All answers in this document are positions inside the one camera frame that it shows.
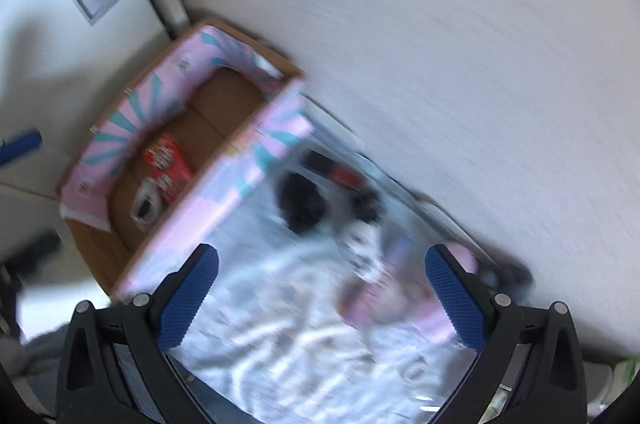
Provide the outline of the clear tape roll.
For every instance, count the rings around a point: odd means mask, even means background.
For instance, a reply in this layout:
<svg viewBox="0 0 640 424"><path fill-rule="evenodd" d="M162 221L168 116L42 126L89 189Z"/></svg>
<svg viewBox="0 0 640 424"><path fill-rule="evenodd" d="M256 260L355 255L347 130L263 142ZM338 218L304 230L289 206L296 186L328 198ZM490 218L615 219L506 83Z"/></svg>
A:
<svg viewBox="0 0 640 424"><path fill-rule="evenodd" d="M433 369L422 356L414 356L406 361L398 373L401 380L412 389L431 385L437 380Z"/></svg>

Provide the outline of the panda sock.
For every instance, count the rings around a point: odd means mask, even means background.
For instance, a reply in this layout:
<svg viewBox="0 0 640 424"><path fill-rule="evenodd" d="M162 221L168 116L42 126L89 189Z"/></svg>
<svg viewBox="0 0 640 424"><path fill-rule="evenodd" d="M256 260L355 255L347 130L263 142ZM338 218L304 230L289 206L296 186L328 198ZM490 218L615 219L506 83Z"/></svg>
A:
<svg viewBox="0 0 640 424"><path fill-rule="evenodd" d="M353 221L338 239L341 253L352 271L369 283L378 280L384 268L381 233L380 225Z"/></svg>
<svg viewBox="0 0 640 424"><path fill-rule="evenodd" d="M164 201L155 179L146 177L134 196L130 216L142 228L152 226L163 214Z"/></svg>

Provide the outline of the red milk carton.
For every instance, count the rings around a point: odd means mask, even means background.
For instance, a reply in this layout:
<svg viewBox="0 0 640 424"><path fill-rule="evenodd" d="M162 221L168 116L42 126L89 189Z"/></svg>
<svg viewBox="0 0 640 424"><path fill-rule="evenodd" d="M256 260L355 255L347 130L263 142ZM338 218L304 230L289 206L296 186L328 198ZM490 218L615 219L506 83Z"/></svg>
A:
<svg viewBox="0 0 640 424"><path fill-rule="evenodd" d="M143 159L167 205L182 194L194 177L175 138L168 133L163 133L145 148Z"/></svg>

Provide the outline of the cardboard box with pink lining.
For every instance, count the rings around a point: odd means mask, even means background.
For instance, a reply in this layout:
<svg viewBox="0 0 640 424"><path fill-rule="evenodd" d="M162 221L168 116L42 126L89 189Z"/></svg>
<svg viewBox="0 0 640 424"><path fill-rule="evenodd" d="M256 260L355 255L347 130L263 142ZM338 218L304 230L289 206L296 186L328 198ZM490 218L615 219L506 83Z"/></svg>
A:
<svg viewBox="0 0 640 424"><path fill-rule="evenodd" d="M309 135L304 85L293 62L217 19L127 85L58 185L62 218L108 296L158 285ZM191 178L144 229L132 206L163 136Z"/></svg>

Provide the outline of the purple long cosmetic box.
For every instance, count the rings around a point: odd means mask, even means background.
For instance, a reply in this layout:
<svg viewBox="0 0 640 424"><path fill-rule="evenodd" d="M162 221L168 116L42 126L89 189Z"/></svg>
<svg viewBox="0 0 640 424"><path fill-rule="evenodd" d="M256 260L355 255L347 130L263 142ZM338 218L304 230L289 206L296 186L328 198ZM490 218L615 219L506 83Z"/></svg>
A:
<svg viewBox="0 0 640 424"><path fill-rule="evenodd" d="M388 241L385 250L386 268L392 275L399 274L411 254L413 242L406 236L396 236Z"/></svg>

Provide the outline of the black and red lens tube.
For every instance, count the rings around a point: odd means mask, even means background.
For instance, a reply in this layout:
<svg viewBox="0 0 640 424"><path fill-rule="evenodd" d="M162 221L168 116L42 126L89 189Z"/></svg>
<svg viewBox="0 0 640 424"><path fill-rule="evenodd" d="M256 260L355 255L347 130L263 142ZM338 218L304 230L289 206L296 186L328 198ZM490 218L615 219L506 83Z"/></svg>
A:
<svg viewBox="0 0 640 424"><path fill-rule="evenodd" d="M383 203L380 194L370 181L353 167L339 163L318 151L308 151L302 166L349 193L350 205L357 219L374 222L382 216Z"/></svg>

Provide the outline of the black hair scrunchie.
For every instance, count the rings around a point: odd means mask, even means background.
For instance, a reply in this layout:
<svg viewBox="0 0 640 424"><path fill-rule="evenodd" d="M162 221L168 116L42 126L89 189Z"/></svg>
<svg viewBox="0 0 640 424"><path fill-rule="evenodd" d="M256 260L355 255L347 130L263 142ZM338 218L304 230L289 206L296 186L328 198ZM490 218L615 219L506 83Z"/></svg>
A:
<svg viewBox="0 0 640 424"><path fill-rule="evenodd" d="M288 173L280 181L277 205L286 227L296 235L317 227L329 210L318 186L298 173Z"/></svg>

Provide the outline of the white tray table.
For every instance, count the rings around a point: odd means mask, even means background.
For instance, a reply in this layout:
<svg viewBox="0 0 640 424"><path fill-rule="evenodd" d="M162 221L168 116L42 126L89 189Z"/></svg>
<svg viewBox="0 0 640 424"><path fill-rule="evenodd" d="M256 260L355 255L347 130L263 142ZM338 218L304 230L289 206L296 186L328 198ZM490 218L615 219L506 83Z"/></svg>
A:
<svg viewBox="0 0 640 424"><path fill-rule="evenodd" d="M516 259L487 251L463 226L426 193L412 190L386 173L364 153L361 139L340 119L319 103L305 96L305 113L312 125L319 130L318 138L329 146L346 163L353 164L364 176L386 195L397 198L448 240L463 244L487 268L495 270L503 285L511 290L528 291L535 282L532 273Z"/></svg>

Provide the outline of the floral light blue cloth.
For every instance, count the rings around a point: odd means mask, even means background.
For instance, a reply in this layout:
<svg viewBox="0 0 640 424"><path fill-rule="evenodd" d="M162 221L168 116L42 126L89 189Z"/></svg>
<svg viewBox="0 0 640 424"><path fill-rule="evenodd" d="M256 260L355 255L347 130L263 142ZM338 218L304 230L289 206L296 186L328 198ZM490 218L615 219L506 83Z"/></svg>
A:
<svg viewBox="0 0 640 424"><path fill-rule="evenodd" d="M208 234L219 276L172 355L218 422L425 423L475 354L456 333L434 343L408 323L356 329L338 314L344 286L359 279L338 243L352 218L348 193L318 178L328 215L303 235L286 227L277 205L280 181L302 172L307 151L355 167L319 134L315 129ZM401 272L385 277L426 280L425 252L449 240L369 179L383 201L384 253L393 237L413 242ZM412 389L401 380L399 368L414 356L433 369L431 385Z"/></svg>

